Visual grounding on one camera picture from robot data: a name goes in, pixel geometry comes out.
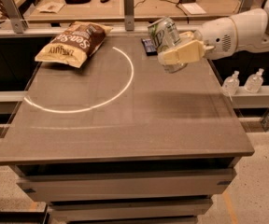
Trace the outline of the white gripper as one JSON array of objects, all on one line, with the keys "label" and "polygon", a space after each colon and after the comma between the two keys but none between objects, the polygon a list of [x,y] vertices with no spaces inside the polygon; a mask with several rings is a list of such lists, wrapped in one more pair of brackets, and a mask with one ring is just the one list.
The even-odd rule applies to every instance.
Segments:
[{"label": "white gripper", "polygon": [[182,43],[158,54],[160,64],[194,63],[204,56],[218,60],[233,55],[237,43],[236,28],[230,18],[207,21],[195,32],[180,33],[179,37]]}]

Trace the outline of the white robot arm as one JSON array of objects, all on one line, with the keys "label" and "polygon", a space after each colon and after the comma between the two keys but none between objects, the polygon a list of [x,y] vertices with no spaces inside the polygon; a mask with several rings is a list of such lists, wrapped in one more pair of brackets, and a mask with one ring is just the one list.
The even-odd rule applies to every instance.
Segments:
[{"label": "white robot arm", "polygon": [[194,33],[183,33],[183,40],[158,54],[160,64],[194,63],[202,58],[218,60],[238,51],[269,51],[269,0],[255,8],[226,18],[203,23]]}]

